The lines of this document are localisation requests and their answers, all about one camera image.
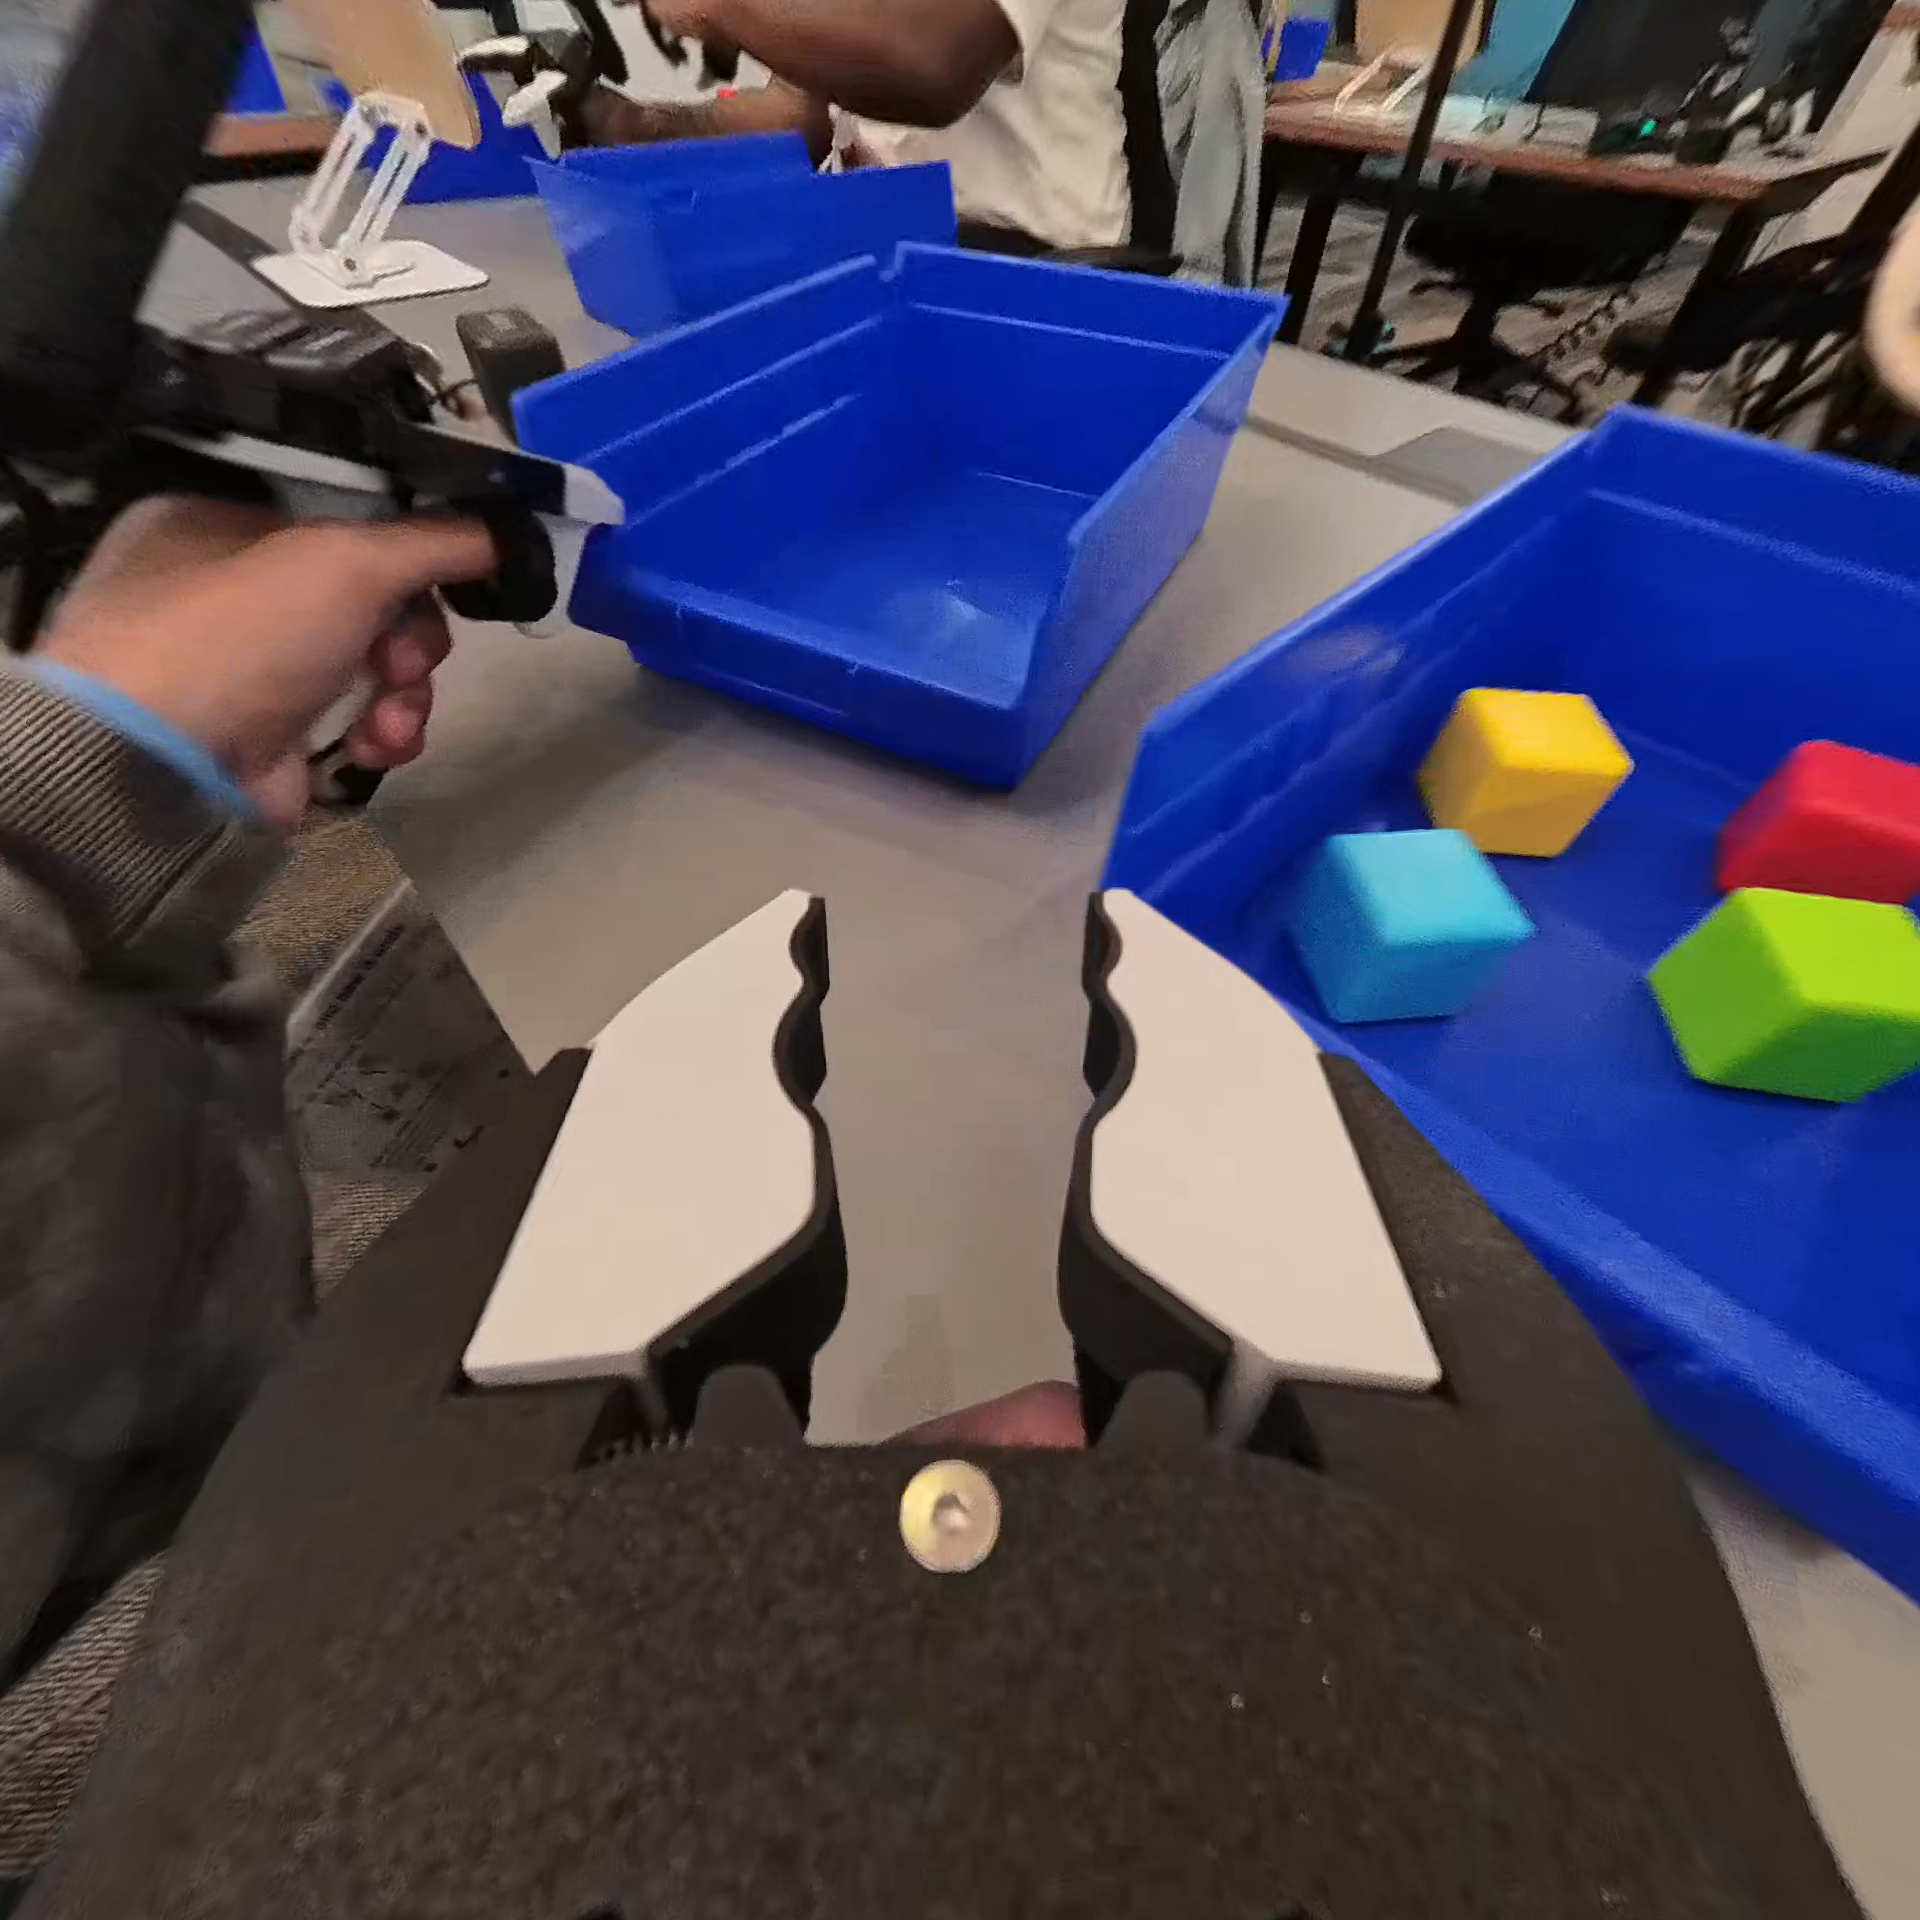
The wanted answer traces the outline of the green cube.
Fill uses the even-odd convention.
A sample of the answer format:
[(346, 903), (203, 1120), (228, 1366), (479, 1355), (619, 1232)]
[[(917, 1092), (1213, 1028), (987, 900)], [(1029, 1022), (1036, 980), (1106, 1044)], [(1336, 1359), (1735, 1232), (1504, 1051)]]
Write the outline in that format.
[(1917, 1068), (1917, 926), (1899, 903), (1744, 887), (1646, 984), (1707, 1087), (1853, 1104)]

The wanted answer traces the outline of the blue plastic bin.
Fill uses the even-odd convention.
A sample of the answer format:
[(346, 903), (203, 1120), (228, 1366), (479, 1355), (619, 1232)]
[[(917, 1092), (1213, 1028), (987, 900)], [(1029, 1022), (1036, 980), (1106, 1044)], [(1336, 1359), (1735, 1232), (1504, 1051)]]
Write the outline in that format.
[(547, 379), (638, 667), (1016, 786), (1200, 538), (1286, 304), (901, 243)]
[[(1916, 759), (1916, 586), (1916, 479), (1615, 411), (1163, 706), (1106, 867), (1356, 1058), (1669, 1425), (1909, 1599), (1916, 1079), (1847, 1110), (1700, 1087), (1643, 975), (1788, 751)], [(1296, 881), (1416, 823), (1469, 686), (1589, 695), (1636, 770), (1570, 852), (1506, 864), (1539, 936), (1466, 1016), (1336, 1025)]]
[(528, 170), (583, 312), (634, 338), (957, 243), (949, 164), (824, 172), (798, 134), (578, 148)]

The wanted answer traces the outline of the light blue cube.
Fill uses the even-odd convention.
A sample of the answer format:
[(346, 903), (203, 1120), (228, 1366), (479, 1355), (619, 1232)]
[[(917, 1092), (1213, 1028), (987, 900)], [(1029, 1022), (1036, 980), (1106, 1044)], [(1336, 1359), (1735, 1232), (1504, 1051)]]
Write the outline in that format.
[(1286, 912), (1301, 975), (1336, 1025), (1455, 1017), (1534, 936), (1490, 858), (1448, 828), (1332, 834)]

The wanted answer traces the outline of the person's left forearm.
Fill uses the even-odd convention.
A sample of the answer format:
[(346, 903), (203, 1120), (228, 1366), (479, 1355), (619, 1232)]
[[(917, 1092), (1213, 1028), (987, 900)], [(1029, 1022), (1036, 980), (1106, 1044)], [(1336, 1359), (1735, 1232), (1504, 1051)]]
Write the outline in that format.
[(5, 1680), (192, 1504), (314, 1305), (284, 1011), (239, 929), (280, 839), (82, 680), (3, 690)]

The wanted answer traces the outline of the yellow cube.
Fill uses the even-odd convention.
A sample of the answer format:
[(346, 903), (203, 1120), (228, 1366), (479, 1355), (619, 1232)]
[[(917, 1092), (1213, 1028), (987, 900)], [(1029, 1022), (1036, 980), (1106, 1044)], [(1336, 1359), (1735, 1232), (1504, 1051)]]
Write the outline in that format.
[(1463, 832), (1479, 852), (1558, 858), (1631, 774), (1586, 695), (1466, 689), (1415, 786), (1430, 826)]

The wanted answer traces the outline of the person's left hand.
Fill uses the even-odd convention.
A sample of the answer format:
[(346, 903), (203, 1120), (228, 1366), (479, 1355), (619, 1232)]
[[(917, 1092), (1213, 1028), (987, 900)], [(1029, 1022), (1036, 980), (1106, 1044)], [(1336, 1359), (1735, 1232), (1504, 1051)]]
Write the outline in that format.
[(215, 800), (292, 828), (308, 738), (350, 690), (347, 762), (418, 759), (451, 648), (437, 592), (494, 569), (478, 520), (285, 521), (150, 497), (96, 545), (30, 660)]

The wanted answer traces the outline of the wooden background table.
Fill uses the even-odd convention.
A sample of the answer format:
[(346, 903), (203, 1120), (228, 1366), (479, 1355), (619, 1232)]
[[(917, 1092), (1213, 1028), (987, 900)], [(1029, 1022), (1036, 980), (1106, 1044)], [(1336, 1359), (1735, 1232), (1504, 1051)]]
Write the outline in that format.
[[(1322, 80), (1275, 87), (1263, 107), (1258, 235), (1261, 248), (1272, 209), (1299, 195), (1302, 214), (1294, 234), (1283, 286), (1279, 343), (1299, 346), (1308, 332), (1311, 295), (1324, 270), (1336, 214), (1357, 196), (1368, 161), (1399, 161), (1386, 190), (1382, 227), (1368, 279), (1340, 346), (1352, 363), (1412, 369), (1421, 376), (1455, 374), (1512, 383), (1528, 366), (1496, 340), (1496, 314), (1565, 289), (1622, 295), (1638, 286), (1658, 256), (1667, 256), (1699, 219), (1718, 218), (1711, 249), (1699, 264), (1680, 304), (1661, 332), (1648, 338), (1634, 403), (1663, 406), (1685, 374), (1690, 334), (1711, 304), (1726, 297), (1744, 270), (1765, 227), (1788, 219), (1836, 183), (1879, 172), (1886, 151), (1818, 153), (1770, 161), (1677, 161), (1672, 155), (1626, 159), (1589, 153), (1567, 142), (1539, 137), (1463, 135), (1427, 140), (1420, 122), (1386, 122), (1343, 103)], [(1606, 202), (1621, 216), (1626, 239), (1654, 239), (1652, 249), (1621, 249), (1631, 272), (1615, 279), (1547, 281), (1551, 255), (1600, 251), (1596, 222), (1578, 227), (1575, 216)], [(1469, 289), (1455, 334), (1421, 348), (1378, 348), (1378, 312), (1386, 281), (1400, 255), (1400, 240), (1416, 225), (1451, 225), (1485, 234), (1479, 246), (1485, 274)]]

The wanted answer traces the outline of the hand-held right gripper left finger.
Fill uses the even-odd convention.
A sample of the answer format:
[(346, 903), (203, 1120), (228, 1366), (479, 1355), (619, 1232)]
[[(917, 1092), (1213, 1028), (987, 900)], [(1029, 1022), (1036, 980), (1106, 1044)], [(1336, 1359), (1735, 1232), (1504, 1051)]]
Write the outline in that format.
[(789, 890), (605, 1022), (464, 1346), (469, 1388), (622, 1383), (667, 1438), (743, 1366), (808, 1425), (848, 1300), (827, 995), (824, 900)]

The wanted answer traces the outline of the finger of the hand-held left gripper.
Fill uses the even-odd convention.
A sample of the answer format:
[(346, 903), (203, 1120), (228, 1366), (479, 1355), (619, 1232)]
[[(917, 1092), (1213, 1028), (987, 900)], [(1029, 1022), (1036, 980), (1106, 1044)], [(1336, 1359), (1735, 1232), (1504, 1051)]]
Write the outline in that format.
[(528, 518), (516, 534), (516, 634), (549, 639), (568, 625), (571, 595), (592, 524), (565, 518)]
[(596, 473), (439, 423), (397, 422), (397, 480), (418, 499), (456, 510), (515, 507), (580, 526), (627, 520)]

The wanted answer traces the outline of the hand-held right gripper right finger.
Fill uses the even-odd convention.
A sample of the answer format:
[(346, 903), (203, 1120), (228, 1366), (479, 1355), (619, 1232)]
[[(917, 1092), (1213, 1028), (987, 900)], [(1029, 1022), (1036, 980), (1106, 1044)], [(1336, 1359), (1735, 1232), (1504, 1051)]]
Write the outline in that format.
[(1087, 1441), (1154, 1377), (1227, 1450), (1311, 1450), (1310, 1395), (1430, 1406), (1444, 1368), (1308, 1031), (1120, 887), (1082, 980), (1058, 1305)]

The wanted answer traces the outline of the black power adapter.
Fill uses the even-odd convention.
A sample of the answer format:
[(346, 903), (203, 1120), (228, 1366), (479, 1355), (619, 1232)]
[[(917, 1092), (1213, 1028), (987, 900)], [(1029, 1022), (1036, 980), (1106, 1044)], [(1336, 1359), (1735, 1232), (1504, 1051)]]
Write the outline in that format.
[(518, 444), (516, 399), (566, 370), (557, 334), (518, 304), (469, 310), (452, 328), (479, 403), (504, 439)]

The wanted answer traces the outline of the printed paper sheet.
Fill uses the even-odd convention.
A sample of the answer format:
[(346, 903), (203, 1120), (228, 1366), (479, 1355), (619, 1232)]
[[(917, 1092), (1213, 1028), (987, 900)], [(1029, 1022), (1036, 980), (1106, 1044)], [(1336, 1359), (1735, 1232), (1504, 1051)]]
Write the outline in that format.
[(326, 960), (285, 1028), (285, 1092), (308, 1176), (430, 1179), (531, 1082), (408, 881)]

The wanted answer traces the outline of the red cube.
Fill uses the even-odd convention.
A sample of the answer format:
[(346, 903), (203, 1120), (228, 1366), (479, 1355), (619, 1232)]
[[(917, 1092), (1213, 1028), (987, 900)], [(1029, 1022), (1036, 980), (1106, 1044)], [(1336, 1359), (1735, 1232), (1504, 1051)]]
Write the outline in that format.
[(1917, 767), (1829, 738), (1794, 748), (1718, 832), (1724, 894), (1917, 898)]

